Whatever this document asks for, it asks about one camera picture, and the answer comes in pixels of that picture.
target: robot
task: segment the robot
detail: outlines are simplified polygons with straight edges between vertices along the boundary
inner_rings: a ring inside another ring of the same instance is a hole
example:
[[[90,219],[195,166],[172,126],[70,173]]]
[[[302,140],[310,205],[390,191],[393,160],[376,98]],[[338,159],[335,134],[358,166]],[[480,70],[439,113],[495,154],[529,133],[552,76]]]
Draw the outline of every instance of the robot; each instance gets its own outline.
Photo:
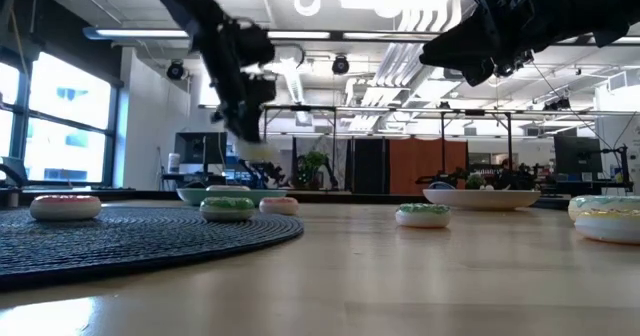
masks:
[[[234,19],[215,0],[159,0],[202,54],[221,105],[212,116],[239,139],[260,143],[261,105],[275,99],[275,82],[241,71],[273,60],[267,32]],[[636,0],[474,0],[471,17],[423,47],[425,65],[458,70],[471,86],[492,74],[509,76],[533,53],[567,38],[593,33],[599,47],[640,21]]]
[[[271,62],[275,47],[267,31],[251,20],[229,16],[215,0],[159,0],[199,51],[220,97],[212,121],[239,139],[260,143],[258,121],[262,104],[275,99],[275,81],[241,71],[242,67]]]
[[[420,62],[460,71],[471,86],[507,77],[554,42],[593,34],[604,47],[640,21],[637,0],[474,0],[459,25],[423,47]]]

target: black woven placemat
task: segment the black woven placemat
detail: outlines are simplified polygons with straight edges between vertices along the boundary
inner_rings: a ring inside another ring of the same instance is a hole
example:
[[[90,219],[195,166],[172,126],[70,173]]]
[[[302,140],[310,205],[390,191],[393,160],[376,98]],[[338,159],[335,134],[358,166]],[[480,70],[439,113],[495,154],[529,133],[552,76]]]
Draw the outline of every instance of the black woven placemat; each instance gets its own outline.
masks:
[[[206,222],[190,208],[104,208],[91,221],[39,222],[0,211],[0,289],[84,281],[225,257],[290,240],[302,222],[257,215]]]

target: wooden table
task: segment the wooden table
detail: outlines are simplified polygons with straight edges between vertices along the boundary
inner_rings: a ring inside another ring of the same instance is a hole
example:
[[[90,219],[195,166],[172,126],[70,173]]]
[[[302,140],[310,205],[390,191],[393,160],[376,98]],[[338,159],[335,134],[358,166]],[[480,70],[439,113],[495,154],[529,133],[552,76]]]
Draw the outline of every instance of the wooden table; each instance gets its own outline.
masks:
[[[619,336],[640,330],[640,248],[584,240],[565,212],[456,211],[441,231],[397,228],[393,212],[393,206],[301,205],[305,235],[274,248],[2,294],[0,335]]]

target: white frosted donut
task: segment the white frosted donut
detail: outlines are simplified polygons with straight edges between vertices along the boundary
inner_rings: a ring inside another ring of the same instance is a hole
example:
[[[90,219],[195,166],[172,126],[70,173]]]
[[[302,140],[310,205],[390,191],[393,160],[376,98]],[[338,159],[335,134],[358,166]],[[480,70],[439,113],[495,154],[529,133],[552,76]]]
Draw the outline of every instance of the white frosted donut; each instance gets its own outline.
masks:
[[[213,185],[207,187],[207,191],[251,191],[247,186],[237,185]]]
[[[574,222],[583,212],[629,210],[640,210],[640,196],[578,196],[569,201],[568,208]]]
[[[298,200],[292,197],[265,197],[260,201],[260,212],[292,216],[298,213]]]
[[[39,221],[77,221],[98,216],[101,208],[94,196],[45,195],[31,202],[29,213]]]
[[[245,197],[207,197],[200,203],[200,214],[207,221],[246,221],[255,213],[255,205]]]
[[[576,218],[576,231],[604,242],[640,244],[640,211],[591,211]]]
[[[400,226],[421,228],[446,227],[451,220],[449,206],[431,204],[402,204],[396,211]]]

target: pink frosted donut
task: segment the pink frosted donut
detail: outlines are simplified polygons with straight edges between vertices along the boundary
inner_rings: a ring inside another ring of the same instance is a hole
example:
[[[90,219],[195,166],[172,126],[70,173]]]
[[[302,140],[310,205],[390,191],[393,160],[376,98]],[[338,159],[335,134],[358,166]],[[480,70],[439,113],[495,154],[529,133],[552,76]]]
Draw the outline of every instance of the pink frosted donut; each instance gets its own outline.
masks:
[[[260,212],[295,215],[298,213],[298,200],[292,197],[265,197],[260,201]]]
[[[40,221],[77,221],[98,216],[101,208],[94,196],[45,195],[31,202],[29,213]]]

